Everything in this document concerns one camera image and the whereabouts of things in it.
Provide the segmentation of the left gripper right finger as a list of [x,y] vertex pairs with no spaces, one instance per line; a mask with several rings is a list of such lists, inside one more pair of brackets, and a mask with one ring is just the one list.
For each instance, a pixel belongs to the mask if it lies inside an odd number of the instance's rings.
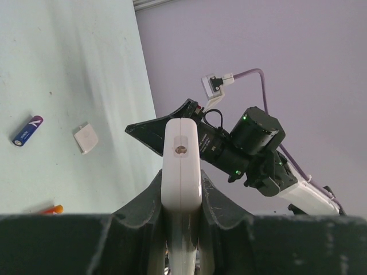
[[201,171],[198,245],[201,274],[252,274],[248,220],[252,214],[219,191]]

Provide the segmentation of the white remote control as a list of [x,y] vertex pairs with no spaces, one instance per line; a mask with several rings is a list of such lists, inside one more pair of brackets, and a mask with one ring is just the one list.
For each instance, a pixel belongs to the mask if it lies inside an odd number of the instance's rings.
[[202,186],[197,125],[192,119],[166,124],[161,203],[171,272],[193,274]]

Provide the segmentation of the white battery cover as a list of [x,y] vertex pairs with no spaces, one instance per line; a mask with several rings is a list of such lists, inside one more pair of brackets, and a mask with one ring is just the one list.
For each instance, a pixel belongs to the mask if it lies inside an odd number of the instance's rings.
[[80,125],[73,137],[82,155],[88,154],[99,142],[99,138],[90,123]]

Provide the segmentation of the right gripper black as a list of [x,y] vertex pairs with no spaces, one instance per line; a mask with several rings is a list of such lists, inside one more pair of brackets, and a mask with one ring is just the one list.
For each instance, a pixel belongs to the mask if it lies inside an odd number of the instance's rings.
[[200,159],[223,172],[238,172],[238,150],[224,130],[204,122],[202,112],[196,113],[197,108],[198,102],[187,99],[169,115],[128,125],[125,133],[163,156],[166,124],[171,119],[191,118],[197,124]]

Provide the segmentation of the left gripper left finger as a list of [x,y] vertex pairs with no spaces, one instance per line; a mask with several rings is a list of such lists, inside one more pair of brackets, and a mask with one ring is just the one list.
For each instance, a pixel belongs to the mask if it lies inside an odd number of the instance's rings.
[[164,274],[161,181],[158,171],[143,192],[108,217],[89,274]]

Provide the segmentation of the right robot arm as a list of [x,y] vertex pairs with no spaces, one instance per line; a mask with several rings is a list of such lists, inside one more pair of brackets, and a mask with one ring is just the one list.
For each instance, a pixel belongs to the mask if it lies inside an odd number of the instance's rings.
[[218,109],[205,110],[187,99],[173,113],[153,120],[130,124],[125,132],[158,155],[163,155],[166,124],[172,119],[196,123],[200,159],[228,175],[232,183],[246,177],[244,186],[257,189],[265,197],[289,201],[295,215],[345,215],[329,187],[315,187],[290,165],[278,148],[286,136],[279,120],[258,107],[245,110],[233,130],[207,120]]

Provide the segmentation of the purple blue battery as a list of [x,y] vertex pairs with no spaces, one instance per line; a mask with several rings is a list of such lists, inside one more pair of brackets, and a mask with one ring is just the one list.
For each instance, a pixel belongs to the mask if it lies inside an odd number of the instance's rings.
[[25,126],[15,135],[12,139],[12,143],[17,147],[22,147],[30,139],[30,137],[36,132],[36,130],[43,123],[44,119],[42,116],[33,116]]

